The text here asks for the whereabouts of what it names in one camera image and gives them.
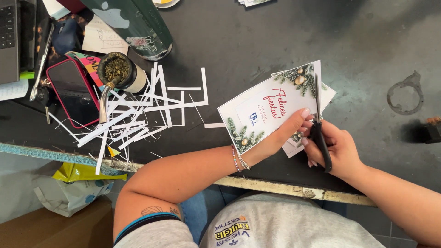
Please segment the laptop keyboard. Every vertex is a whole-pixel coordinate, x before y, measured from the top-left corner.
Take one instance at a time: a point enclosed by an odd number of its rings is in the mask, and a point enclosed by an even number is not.
[[[14,6],[0,8],[0,49],[15,46]]]

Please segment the table surface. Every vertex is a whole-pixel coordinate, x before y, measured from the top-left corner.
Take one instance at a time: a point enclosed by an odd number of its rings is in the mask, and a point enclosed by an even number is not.
[[[217,107],[270,77],[271,73],[321,60],[323,82],[337,91],[323,117],[348,130],[361,160],[372,167],[441,192],[441,144],[415,143],[413,130],[440,114],[439,23],[435,0],[272,0],[251,8],[237,1],[181,0],[160,9],[174,38],[172,52],[159,62],[167,86],[201,87],[205,67],[208,106],[198,107],[206,123],[221,122]],[[149,70],[152,63],[129,57]],[[386,95],[414,70],[421,74],[424,104],[409,116],[391,110]],[[191,92],[202,101],[202,92]],[[179,92],[168,91],[180,99]],[[19,99],[26,103],[27,98]],[[413,109],[419,96],[412,88],[396,89],[393,104]],[[190,102],[188,95],[185,102]],[[30,104],[43,110],[38,104]],[[179,124],[180,110],[171,110]],[[57,118],[66,118],[62,110]],[[151,121],[162,120],[151,114]],[[229,145],[225,128],[204,129],[194,108],[185,109],[186,125],[164,130],[154,142],[130,145],[130,159],[148,163],[160,156]],[[95,139],[77,148],[63,129],[10,101],[0,102],[0,142],[68,153],[98,155]],[[359,193],[320,168],[306,165],[304,152],[288,159],[283,150],[238,176],[338,192]]]

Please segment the scissor blade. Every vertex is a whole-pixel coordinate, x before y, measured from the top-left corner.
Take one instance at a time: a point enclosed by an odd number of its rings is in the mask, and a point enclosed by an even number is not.
[[[315,74],[315,101],[317,103],[317,118],[315,119],[315,121],[317,123],[320,123],[320,92],[318,91],[318,75],[317,73]]]

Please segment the forearm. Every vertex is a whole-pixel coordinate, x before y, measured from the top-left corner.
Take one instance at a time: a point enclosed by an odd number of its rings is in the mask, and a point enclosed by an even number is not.
[[[441,246],[441,194],[368,166],[342,179],[372,199],[417,242]]]
[[[231,146],[217,147],[154,160],[138,170],[124,190],[180,203],[236,171]]]

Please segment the scissors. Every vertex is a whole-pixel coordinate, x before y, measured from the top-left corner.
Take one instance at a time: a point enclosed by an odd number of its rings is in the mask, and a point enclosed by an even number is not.
[[[325,138],[321,132],[321,120],[320,120],[320,92],[317,73],[315,74],[315,101],[317,103],[317,115],[314,117],[313,126],[310,130],[311,140],[313,140],[321,153],[323,154],[323,160],[325,161],[325,173],[329,173],[332,169],[331,156],[329,155],[328,146],[326,145]]]

